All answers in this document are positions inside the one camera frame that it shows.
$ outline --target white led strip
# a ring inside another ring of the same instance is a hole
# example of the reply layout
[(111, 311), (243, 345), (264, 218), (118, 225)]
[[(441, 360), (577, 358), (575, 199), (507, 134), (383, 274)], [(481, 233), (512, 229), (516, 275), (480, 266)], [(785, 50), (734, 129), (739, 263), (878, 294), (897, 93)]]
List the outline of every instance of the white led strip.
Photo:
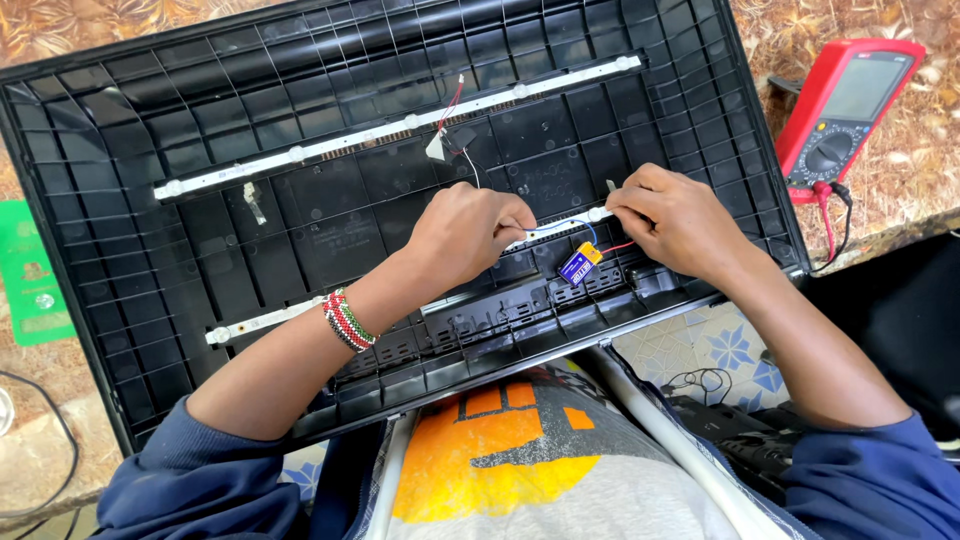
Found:
[[(476, 110), (488, 109), (497, 105), (509, 103), (516, 99), (523, 99), (532, 94), (548, 92), (564, 86), (570, 86), (583, 81), (597, 79), (618, 71), (626, 71), (633, 67), (640, 67), (640, 64), (640, 58), (637, 56), (620, 57), (615, 61), (604, 63), (596, 67), (591, 67), (582, 71), (574, 71), (573, 73), (567, 73), (566, 75), (554, 77), (553, 79), (547, 79), (546, 81), (540, 81), (539, 83), (532, 83), (530, 85), (524, 85), (521, 83), (514, 86), (510, 90), (496, 93), (487, 97), (477, 98), (465, 103), (460, 103), (457, 105), (457, 108), (454, 112), (456, 115), (461, 115), (474, 112)], [(403, 120), (387, 124), (386, 126), (373, 128), (362, 133), (344, 135), (343, 137), (325, 140), (323, 142), (311, 144), (306, 147), (294, 146), (283, 154), (276, 154), (260, 160), (250, 161), (249, 163), (237, 163), (232, 167), (202, 174), (187, 180), (171, 180), (163, 187), (154, 189), (154, 196), (159, 201), (168, 199), (170, 197), (176, 197), (182, 193), (195, 191), (209, 185), (230, 182), (238, 178), (276, 169), (283, 165), (300, 163), (307, 158), (321, 156), (328, 152), (340, 150), (341, 148), (347, 148), (357, 144), (363, 144), (377, 140), (380, 137), (395, 135), (407, 130), (413, 130), (419, 126), (439, 122), (441, 117), (444, 115), (445, 109), (446, 107), (420, 115), (410, 114)]]
[[(585, 212), (578, 213), (577, 215), (571, 215), (570, 217), (565, 217), (564, 219), (559, 219), (553, 223), (548, 223), (540, 227), (550, 227), (556, 225), (555, 228), (550, 229), (549, 231), (531, 231), (527, 232), (527, 239), (521, 242), (514, 242), (507, 246), (507, 249), (503, 250), (504, 253), (513, 251), (516, 248), (524, 246), (527, 242), (534, 240), (540, 240), (547, 236), (563, 233), (571, 229), (576, 229), (577, 227), (584, 227), (582, 221), (586, 221), (590, 224), (599, 223), (604, 219), (612, 216), (607, 209), (603, 207), (597, 207), (595, 209), (590, 209)], [(316, 297), (306, 302), (301, 302), (293, 306), (287, 307), (285, 309), (278, 309), (277, 311), (271, 311), (266, 315), (260, 315), (259, 317), (253, 317), (253, 319), (248, 319), (246, 321), (241, 321), (239, 323), (230, 325), (228, 327), (218, 327), (212, 331), (207, 332), (204, 337), (206, 342), (210, 345), (214, 343), (227, 343), (234, 337), (240, 337), (250, 331), (266, 328), (272, 325), (278, 325), (280, 323), (289, 321), (290, 319), (300, 315), (301, 313), (307, 311), (311, 307), (319, 306), (320, 301), (323, 297)]]

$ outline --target red white green bracelet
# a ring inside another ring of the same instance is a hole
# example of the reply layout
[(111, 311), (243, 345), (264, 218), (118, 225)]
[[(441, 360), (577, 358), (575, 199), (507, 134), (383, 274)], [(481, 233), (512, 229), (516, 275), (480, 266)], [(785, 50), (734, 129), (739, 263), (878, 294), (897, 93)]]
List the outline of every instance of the red white green bracelet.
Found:
[(333, 332), (355, 353), (363, 353), (373, 346), (376, 338), (363, 330), (347, 306), (343, 287), (324, 296), (324, 316)]

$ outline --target red multimeter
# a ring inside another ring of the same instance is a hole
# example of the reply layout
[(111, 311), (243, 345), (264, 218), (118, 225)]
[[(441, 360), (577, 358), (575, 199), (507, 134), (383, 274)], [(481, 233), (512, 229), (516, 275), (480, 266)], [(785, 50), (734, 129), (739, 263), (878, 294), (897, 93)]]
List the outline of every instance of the red multimeter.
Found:
[(791, 201), (817, 203), (814, 182), (843, 180), (925, 54), (917, 43), (871, 37), (824, 47), (777, 139)]

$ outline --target battery label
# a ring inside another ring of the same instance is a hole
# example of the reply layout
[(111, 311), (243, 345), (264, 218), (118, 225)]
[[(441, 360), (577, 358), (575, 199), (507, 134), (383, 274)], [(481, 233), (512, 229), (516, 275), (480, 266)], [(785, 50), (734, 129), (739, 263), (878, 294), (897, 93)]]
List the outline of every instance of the battery label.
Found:
[(593, 244), (584, 242), (577, 248), (577, 251), (573, 252), (573, 256), (560, 267), (560, 275), (571, 285), (577, 286), (601, 260), (603, 260), (603, 256), (593, 247)]

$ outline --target blue wire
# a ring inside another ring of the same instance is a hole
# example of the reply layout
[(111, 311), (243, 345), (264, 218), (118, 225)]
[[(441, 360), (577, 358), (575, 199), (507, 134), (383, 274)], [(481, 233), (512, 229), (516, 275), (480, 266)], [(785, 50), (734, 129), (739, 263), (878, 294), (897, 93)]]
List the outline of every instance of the blue wire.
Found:
[(538, 233), (538, 232), (540, 232), (540, 231), (549, 231), (549, 230), (551, 230), (551, 229), (556, 229), (556, 228), (560, 227), (561, 225), (566, 225), (566, 222), (568, 222), (568, 221), (576, 221), (577, 223), (580, 223), (580, 224), (582, 224), (582, 225), (586, 225), (587, 228), (590, 229), (590, 232), (593, 233), (593, 245), (596, 246), (597, 243), (599, 243), (599, 242), (597, 241), (597, 231), (593, 228), (592, 225), (590, 225), (590, 223), (588, 223), (588, 222), (586, 222), (586, 221), (584, 221), (584, 220), (582, 220), (582, 219), (565, 219), (565, 220), (563, 220), (563, 221), (558, 221), (557, 223), (551, 225), (550, 227), (537, 227), (536, 229), (524, 229), (524, 231), (526, 231), (527, 233)]

